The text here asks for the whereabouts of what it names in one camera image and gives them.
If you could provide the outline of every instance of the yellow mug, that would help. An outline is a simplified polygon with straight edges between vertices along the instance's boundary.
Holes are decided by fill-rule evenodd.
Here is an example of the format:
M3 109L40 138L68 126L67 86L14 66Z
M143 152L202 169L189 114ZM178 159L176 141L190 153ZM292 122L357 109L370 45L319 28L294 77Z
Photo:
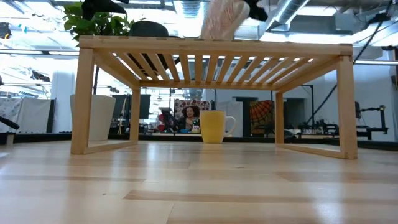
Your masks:
M230 131L225 133L225 122L232 119L234 125ZM200 130L204 143L221 144L225 136L229 136L235 129L236 120L226 116L225 111L201 111Z

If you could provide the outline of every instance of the green leaves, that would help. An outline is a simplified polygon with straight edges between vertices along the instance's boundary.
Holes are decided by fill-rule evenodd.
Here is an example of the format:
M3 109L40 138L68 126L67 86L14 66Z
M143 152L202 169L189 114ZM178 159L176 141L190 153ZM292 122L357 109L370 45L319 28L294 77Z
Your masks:
M98 12L92 20L85 20L81 5L82 2L76 2L65 6L64 10L66 16L63 27L71 34L75 34L73 40L78 41L81 35L128 35L134 23L128 21L127 14L121 17L106 12Z

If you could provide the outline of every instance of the bottle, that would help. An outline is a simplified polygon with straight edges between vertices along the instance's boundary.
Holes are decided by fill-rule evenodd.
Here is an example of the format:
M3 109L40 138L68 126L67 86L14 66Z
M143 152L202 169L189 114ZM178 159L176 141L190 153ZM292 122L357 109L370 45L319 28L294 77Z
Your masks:
M200 134L200 120L199 120L199 118L197 118L197 119L195 119L193 121L191 133Z

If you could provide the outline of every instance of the wooden slat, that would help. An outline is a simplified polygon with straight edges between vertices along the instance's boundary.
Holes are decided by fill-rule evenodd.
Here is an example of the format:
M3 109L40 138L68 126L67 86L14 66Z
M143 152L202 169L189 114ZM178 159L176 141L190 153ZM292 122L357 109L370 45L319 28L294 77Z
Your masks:
M336 58L331 58L328 59L325 63L315 63L315 66L312 66L310 71L308 70L303 70L302 73L300 73L296 79L293 79L291 82L286 83L285 85L281 87L276 87L275 84L273 87L280 91L280 92L287 92L289 90L292 90L300 85L303 85L311 80L314 80L328 72L331 72L336 69L336 64L339 61L339 57Z
M293 73L289 74L288 77L285 77L283 80L279 80L276 83L274 83L275 88L280 88L281 86L284 86L285 84L291 82L292 80L295 80L301 75L304 75L308 72L313 72L313 70L318 67L319 65L326 63L330 60L333 60L332 58L315 58L312 62L306 63L304 66L301 66L298 70L294 71Z
M238 63L234 67L234 70L231 73L231 76L229 76L229 79L227 83L231 83L235 80L236 76L238 76L239 72L242 70L243 66L248 62L249 56L243 55L239 59Z
M173 76L174 81L180 81L180 77L178 75L177 68L174 63L173 55L171 54L163 54L163 57L166 61L167 66L169 67L170 73Z
M234 60L233 55L227 55L223 60L223 65L221 66L220 72L218 73L217 83L222 83L224 81L224 77L228 72L229 66L231 66L231 62Z
M190 82L191 76L189 74L189 66L188 66L188 55L180 54L180 63L182 67L182 73L184 74L184 81Z
M340 149L345 159L358 158L353 58L341 56L337 64L338 126Z
M91 94L93 92L93 49L80 49L73 106L71 154L84 154L90 130Z
M141 67L145 70L145 72L152 78L152 80L159 80L155 71L151 69L150 65L147 63L147 60L140 53L130 53L137 62L141 65Z
M295 63L293 63L291 66L289 66L288 68L286 68L285 70L283 70L283 72L280 72L278 74L278 76L276 76L275 78L273 78L269 84L274 84L276 81L280 80L281 78L284 78L286 75L288 75L290 72L293 72L294 70L300 68L301 66L305 65L306 63L308 63L308 61L311 58L301 58L300 60L296 61Z
M170 80L157 54L147 54L147 55L150 58L151 62L155 65L157 73L163 78L163 80Z
M275 95L275 143L282 144L284 141L284 95L277 93Z
M319 148L315 148L315 147L299 146L296 144L277 144L277 147L281 147L284 149L290 149L290 150L294 150L294 151L298 151L298 152L306 152L306 153L316 154L316 155L320 155L320 156L334 157L334 158L339 158L339 159L344 158L344 156L341 152L330 150L330 149L319 149Z
M120 148L124 148L124 147L133 146L135 144L137 144L137 142L126 141L126 142L119 142L119 143L103 144L103 145L99 145L99 146L90 146L86 149L85 154L110 151L113 149L120 149Z
M195 54L195 81L201 82L201 76L203 73L203 56Z
M247 79L250 74L256 69L256 67L264 60L265 56L258 56L256 57L248 66L248 68L244 71L242 77L238 80L238 83L242 83Z
M278 73L282 68L285 68L286 66L289 66L292 63L291 58L285 58L283 61L281 61L278 65L276 65L274 68L272 68L267 75L265 75L264 78L262 78L258 83L264 83L268 79L272 78L276 73Z
M143 72L141 71L141 69L131 60L131 58L129 56L127 56L127 53L124 52L115 52L116 55L124 61L124 63L126 63L131 70L133 70L138 77L140 77L142 80L148 80L148 78L143 74Z
M131 98L130 141L138 141L139 128L137 127L139 127L141 89L133 90Z
M258 72L250 78L248 81L249 84L254 83L257 81L258 78L260 78L268 69L272 68L273 66L277 65L279 63L279 57L278 58L270 58L261 68L258 70Z
M322 57L327 55L352 55L352 45L298 44L291 42L261 42L255 40L202 40L156 37L105 37L80 36L82 48L128 50L139 53L168 54L219 54L257 56L267 52L271 57Z
M95 64L130 88L139 85L138 78L112 53L95 53Z
M141 87L157 87L157 88L201 88L201 89L224 89L224 90L274 90L271 85L263 84L263 85L247 85L245 83L217 83L216 81L212 81L211 83L207 83L206 81L202 81L200 83L196 83L196 81L185 82L173 82L173 81L140 81Z
M213 81L214 72L218 63L218 55L210 55L209 66L206 74L206 82Z

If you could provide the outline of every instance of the person in picture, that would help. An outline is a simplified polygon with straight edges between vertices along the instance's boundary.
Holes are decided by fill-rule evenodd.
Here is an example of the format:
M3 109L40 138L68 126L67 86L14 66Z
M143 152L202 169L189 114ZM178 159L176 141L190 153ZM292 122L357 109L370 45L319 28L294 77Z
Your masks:
M178 119L178 128L180 130L192 130L193 122L199 119L200 109L197 106L187 106L182 110L183 116Z

